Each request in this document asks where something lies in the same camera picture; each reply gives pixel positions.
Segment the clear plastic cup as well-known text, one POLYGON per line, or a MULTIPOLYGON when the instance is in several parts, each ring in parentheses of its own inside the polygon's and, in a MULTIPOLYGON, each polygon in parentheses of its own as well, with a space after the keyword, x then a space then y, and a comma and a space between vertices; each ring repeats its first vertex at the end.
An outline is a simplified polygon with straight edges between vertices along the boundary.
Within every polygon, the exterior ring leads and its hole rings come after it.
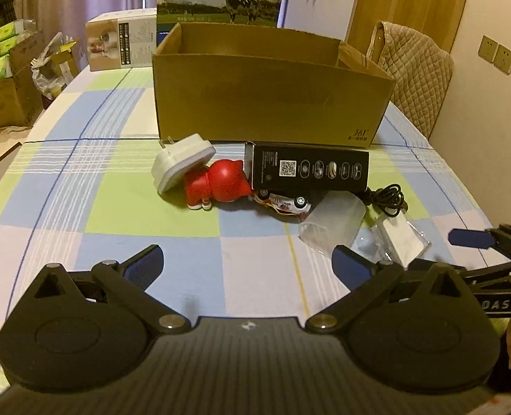
POLYGON ((336 246, 350 246, 366 213, 365 204, 347 191, 329 191, 299 225, 299 239, 330 258, 336 246))

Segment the red cat figurine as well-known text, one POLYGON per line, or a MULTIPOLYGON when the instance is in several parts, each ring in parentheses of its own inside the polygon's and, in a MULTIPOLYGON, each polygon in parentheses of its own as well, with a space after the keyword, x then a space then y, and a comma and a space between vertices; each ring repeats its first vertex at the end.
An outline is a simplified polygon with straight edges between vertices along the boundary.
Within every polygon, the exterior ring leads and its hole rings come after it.
POLYGON ((220 159, 210 166, 193 169, 184 176, 183 185, 191 210, 209 210, 213 201, 234 202, 254 193, 242 160, 220 159))

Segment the black product box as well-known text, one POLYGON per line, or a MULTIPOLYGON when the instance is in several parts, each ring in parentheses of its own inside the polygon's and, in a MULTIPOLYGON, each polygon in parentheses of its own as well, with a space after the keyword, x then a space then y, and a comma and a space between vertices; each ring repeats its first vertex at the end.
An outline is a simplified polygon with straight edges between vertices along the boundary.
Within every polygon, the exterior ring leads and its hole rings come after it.
POLYGON ((345 147, 248 142, 244 173, 254 190, 348 191, 367 188, 370 155, 345 147))

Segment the checkered tablecloth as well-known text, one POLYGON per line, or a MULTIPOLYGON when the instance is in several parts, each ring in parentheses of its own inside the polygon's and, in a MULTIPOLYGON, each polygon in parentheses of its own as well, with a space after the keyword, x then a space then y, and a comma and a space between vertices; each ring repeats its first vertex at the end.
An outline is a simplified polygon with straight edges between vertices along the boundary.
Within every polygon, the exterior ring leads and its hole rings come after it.
POLYGON ((149 245, 165 259, 150 294, 191 320, 306 320, 345 296, 296 218, 247 199, 192 211, 181 188, 160 196, 160 149, 147 67, 84 70, 55 100, 0 181, 0 328, 44 264, 87 270, 149 245))

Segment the white power adapter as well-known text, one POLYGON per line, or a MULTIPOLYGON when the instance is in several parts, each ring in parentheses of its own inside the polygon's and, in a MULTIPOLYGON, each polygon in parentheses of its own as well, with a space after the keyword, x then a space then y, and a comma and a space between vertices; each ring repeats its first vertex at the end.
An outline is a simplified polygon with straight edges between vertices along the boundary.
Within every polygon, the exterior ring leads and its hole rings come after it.
POLYGON ((157 192, 163 194, 180 184, 186 173, 205 166, 215 153, 211 142, 199 134, 163 146, 151 169, 157 192))

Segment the blue flat box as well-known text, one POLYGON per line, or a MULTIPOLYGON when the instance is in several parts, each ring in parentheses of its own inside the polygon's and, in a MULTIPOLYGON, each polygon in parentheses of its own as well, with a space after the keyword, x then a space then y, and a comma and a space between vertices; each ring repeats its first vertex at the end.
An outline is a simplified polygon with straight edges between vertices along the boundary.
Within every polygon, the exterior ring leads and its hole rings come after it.
POLYGON ((156 46, 159 46, 159 44, 161 44, 164 41, 164 39, 169 35, 169 33, 171 32, 172 29, 173 28, 170 27, 170 28, 164 28, 163 30, 158 30, 156 46))

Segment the clear plastic case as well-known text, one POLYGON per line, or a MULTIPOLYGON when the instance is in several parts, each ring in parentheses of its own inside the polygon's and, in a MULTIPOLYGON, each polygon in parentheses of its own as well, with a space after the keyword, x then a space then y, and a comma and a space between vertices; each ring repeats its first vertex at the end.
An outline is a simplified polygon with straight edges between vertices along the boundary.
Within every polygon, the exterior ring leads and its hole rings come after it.
POLYGON ((391 261, 407 269, 414 259, 422 259, 431 242, 403 214, 389 218, 382 214, 374 225, 361 229, 354 249, 372 261, 391 261))

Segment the cardboard box with tissues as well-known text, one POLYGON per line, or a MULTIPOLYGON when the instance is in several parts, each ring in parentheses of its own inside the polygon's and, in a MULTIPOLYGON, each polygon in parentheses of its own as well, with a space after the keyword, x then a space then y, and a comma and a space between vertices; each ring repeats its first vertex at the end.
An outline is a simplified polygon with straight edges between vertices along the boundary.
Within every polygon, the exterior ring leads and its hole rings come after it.
POLYGON ((44 46, 42 31, 33 20, 18 19, 0 27, 0 128, 30 127, 42 111, 31 64, 44 46))

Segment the white appliance box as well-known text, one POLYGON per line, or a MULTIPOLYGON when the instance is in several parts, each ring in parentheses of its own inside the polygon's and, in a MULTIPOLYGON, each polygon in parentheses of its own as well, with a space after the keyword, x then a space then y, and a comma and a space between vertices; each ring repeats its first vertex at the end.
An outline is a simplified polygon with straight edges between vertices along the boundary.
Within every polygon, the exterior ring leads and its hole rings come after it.
POLYGON ((91 71, 150 67, 157 48, 157 10, 102 13, 85 24, 85 38, 91 71))

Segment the white plastic bag clutter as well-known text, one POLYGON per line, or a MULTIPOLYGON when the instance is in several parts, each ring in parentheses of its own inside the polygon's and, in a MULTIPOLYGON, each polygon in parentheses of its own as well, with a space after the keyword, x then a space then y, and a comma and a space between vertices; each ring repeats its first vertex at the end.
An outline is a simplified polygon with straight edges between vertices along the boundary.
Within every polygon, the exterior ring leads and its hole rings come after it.
POLYGON ((58 32, 38 58, 31 61, 33 83, 49 100, 54 100, 79 73, 80 45, 58 32))

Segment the small toy car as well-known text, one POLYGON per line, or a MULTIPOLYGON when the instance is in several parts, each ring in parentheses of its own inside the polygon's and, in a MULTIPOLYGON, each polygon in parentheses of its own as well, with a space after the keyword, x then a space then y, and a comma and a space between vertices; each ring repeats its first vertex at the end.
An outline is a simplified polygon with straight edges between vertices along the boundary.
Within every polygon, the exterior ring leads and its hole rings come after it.
POLYGON ((256 192, 254 201, 283 215, 306 216, 312 208, 311 203, 304 196, 290 197, 268 191, 256 192))

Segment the brown cardboard box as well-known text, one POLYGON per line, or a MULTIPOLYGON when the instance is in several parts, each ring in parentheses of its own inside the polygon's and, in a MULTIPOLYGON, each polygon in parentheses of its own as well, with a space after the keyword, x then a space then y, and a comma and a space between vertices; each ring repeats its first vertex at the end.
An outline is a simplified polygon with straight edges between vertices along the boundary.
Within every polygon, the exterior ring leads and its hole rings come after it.
POLYGON ((177 24, 152 70, 163 140, 367 148, 394 87, 341 40, 257 25, 177 24))

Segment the wall socket plates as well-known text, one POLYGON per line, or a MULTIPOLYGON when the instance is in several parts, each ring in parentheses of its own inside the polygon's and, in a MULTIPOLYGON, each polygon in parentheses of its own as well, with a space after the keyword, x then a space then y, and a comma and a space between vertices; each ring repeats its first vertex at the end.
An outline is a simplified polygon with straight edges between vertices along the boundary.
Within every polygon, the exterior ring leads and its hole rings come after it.
POLYGON ((486 62, 493 64, 506 75, 511 74, 511 50, 493 39, 483 36, 478 56, 486 62))

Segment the quilted chair cover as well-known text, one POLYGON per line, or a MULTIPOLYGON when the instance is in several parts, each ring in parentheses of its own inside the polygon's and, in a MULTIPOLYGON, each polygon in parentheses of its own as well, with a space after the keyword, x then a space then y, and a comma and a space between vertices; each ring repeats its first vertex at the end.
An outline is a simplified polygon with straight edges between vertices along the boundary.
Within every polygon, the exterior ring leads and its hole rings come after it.
POLYGON ((429 138, 453 76, 450 54, 413 28, 380 21, 366 56, 394 79, 391 102, 429 138))

